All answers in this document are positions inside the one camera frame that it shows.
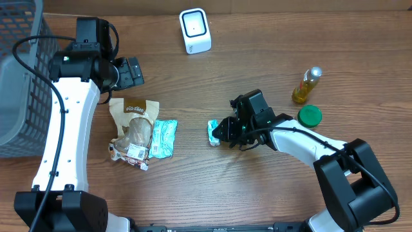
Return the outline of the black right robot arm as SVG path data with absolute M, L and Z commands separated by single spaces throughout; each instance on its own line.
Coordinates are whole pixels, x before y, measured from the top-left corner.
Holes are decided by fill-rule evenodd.
M 275 230 L 362 231 L 399 219 L 396 191 L 367 142 L 329 139 L 290 115 L 277 115 L 261 90 L 239 95 L 230 106 L 234 115 L 212 130 L 214 138 L 241 151 L 266 145 L 310 166 L 317 176 L 325 210 L 304 222 L 278 223 Z

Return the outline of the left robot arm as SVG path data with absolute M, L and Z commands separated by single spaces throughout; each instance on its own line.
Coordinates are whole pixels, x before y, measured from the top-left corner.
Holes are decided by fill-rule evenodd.
M 53 104 L 42 162 L 30 191 L 15 195 L 14 209 L 30 231 L 135 231 L 132 218 L 109 212 L 88 191 L 91 122 L 100 95 L 144 83 L 138 60 L 119 57 L 115 27 L 98 17 L 79 17 L 76 36 L 56 52 L 43 81 Z

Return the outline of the brown Pantree snack pouch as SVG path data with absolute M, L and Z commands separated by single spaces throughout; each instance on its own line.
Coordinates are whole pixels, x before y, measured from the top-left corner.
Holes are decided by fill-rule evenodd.
M 117 137 L 109 143 L 114 161 L 122 160 L 143 171 L 149 166 L 149 150 L 160 103 L 146 99 L 112 98 L 109 112 L 117 126 Z

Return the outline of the green white round jar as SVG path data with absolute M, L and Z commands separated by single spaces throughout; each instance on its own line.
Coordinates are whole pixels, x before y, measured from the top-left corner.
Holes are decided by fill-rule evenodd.
M 322 119 L 322 111 L 314 105 L 303 106 L 297 114 L 298 122 L 306 128 L 314 128 L 318 126 Z

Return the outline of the teal white packet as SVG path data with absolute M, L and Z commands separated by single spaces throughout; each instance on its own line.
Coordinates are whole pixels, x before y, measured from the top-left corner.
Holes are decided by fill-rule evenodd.
M 173 156 L 174 141 L 178 121 L 156 120 L 153 128 L 153 138 L 149 158 L 164 159 Z

